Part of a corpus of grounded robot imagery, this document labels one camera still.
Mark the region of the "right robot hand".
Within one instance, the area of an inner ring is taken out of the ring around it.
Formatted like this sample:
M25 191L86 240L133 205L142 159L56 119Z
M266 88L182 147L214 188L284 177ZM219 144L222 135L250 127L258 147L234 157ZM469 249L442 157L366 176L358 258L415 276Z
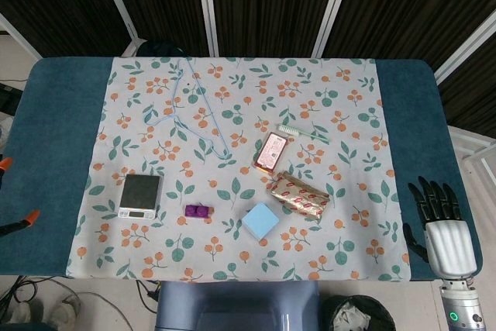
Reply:
M418 243L410 225L404 223L408 248L429 264L438 278L463 281L472 277L477 271L474 246L453 189L422 176L418 182L409 183L408 189L415 200L425 244Z

